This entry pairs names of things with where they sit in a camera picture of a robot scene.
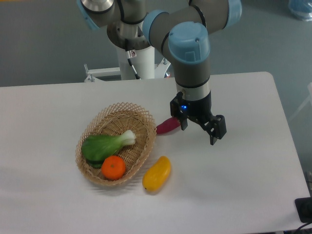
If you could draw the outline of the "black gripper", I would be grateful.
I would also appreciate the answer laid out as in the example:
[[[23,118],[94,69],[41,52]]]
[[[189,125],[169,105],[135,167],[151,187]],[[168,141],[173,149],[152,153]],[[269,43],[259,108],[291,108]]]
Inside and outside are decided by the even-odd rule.
[[[178,92],[170,102],[171,116],[179,121],[181,130],[188,127],[187,119],[198,121],[200,127],[209,134],[210,144],[214,145],[217,140],[224,137],[227,128],[225,117],[223,115],[214,116],[211,107],[211,93],[200,100],[190,101],[183,99],[182,92]]]

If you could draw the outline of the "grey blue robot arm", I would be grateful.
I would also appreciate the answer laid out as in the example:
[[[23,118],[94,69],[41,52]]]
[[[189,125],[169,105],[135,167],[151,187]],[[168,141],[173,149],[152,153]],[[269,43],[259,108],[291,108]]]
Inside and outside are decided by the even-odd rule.
[[[171,116],[181,129],[188,121],[198,124],[211,144],[224,137],[224,116],[211,112],[209,35],[239,21],[241,1],[191,0],[174,13],[148,12],[144,0],[79,0],[77,5],[91,29],[107,28],[123,80],[155,78],[154,55],[160,52],[175,75]]]

